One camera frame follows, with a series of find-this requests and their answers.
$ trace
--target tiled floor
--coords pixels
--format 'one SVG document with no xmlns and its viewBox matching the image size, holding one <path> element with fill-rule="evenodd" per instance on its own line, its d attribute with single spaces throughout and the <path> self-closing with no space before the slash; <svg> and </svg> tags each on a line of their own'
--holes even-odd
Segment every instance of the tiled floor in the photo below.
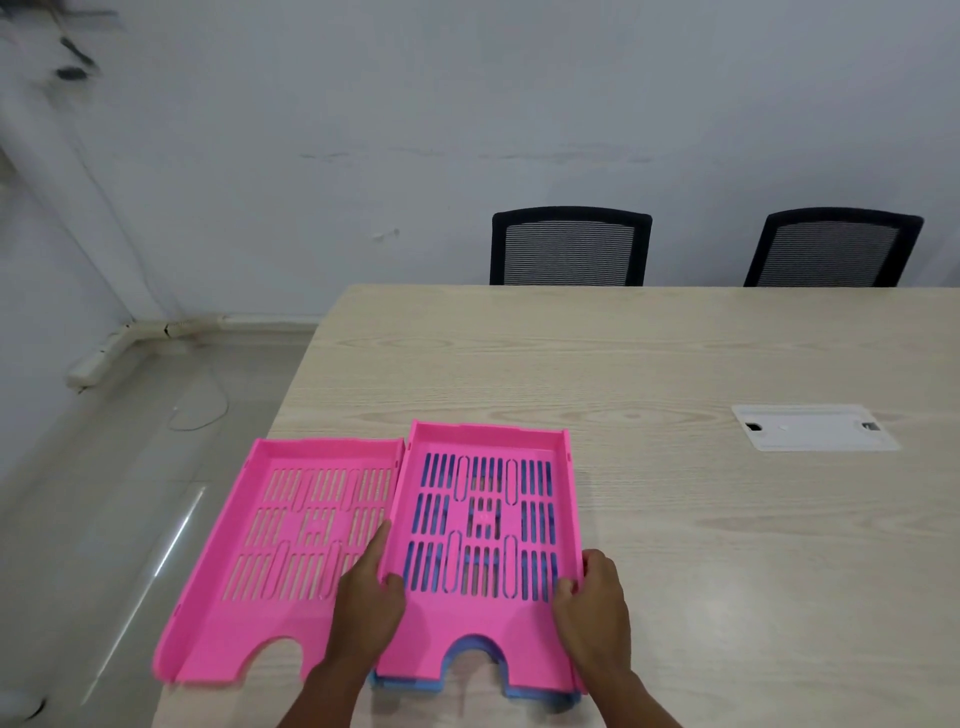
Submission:
<svg viewBox="0 0 960 728">
<path fill-rule="evenodd" d="M 279 341 L 151 356 L 0 514 L 0 687 L 47 696 L 31 725 L 151 724 L 160 631 L 308 339 Z"/>
</svg>

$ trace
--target mesh chair back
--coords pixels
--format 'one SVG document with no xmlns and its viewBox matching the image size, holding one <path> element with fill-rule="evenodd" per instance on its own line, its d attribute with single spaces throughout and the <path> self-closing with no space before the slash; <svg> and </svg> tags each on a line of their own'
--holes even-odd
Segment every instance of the mesh chair back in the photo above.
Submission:
<svg viewBox="0 0 960 728">
<path fill-rule="evenodd" d="M 491 285 L 642 285 L 653 219 L 602 207 L 493 216 Z"/>
<path fill-rule="evenodd" d="M 924 220 L 814 207 L 767 218 L 748 286 L 895 286 Z"/>
</svg>

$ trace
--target left hand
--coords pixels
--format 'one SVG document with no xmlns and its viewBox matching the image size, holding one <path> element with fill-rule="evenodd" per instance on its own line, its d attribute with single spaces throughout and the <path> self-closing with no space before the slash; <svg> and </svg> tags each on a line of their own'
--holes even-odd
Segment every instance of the left hand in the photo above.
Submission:
<svg viewBox="0 0 960 728">
<path fill-rule="evenodd" d="M 381 584 L 376 578 L 389 534 L 390 522 L 384 521 L 367 550 L 340 577 L 324 657 L 327 663 L 347 663 L 366 674 L 394 638 L 407 606 L 403 579 L 391 573 Z"/>
</svg>

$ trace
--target light wood tabletop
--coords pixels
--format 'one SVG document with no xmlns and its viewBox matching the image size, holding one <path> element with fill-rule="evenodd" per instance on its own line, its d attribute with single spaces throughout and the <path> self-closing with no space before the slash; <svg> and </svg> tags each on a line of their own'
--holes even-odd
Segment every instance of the light wood tabletop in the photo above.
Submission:
<svg viewBox="0 0 960 728">
<path fill-rule="evenodd" d="M 759 452 L 743 403 L 869 408 L 896 452 Z M 568 428 L 584 546 L 619 566 L 634 670 L 685 726 L 960 725 L 960 290 L 351 287 L 271 437 L 414 418 Z M 274 726 L 300 649 L 167 688 L 155 726 Z M 355 726 L 601 725 L 510 701 L 484 655 Z"/>
</svg>

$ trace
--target pink tray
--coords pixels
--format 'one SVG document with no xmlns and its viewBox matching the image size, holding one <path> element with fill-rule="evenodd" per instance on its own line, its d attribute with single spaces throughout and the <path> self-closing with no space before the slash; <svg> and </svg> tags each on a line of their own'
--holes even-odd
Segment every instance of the pink tray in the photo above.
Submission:
<svg viewBox="0 0 960 728">
<path fill-rule="evenodd" d="M 566 430 L 414 421 L 390 514 L 381 572 L 403 574 L 407 610 L 379 681 L 437 690 L 465 646 L 500 662 L 507 694 L 583 692 L 549 603 L 583 578 Z"/>
<path fill-rule="evenodd" d="M 236 680 L 291 638 L 326 651 L 337 580 L 386 516 L 402 440 L 257 440 L 154 655 L 167 683 Z"/>
</svg>

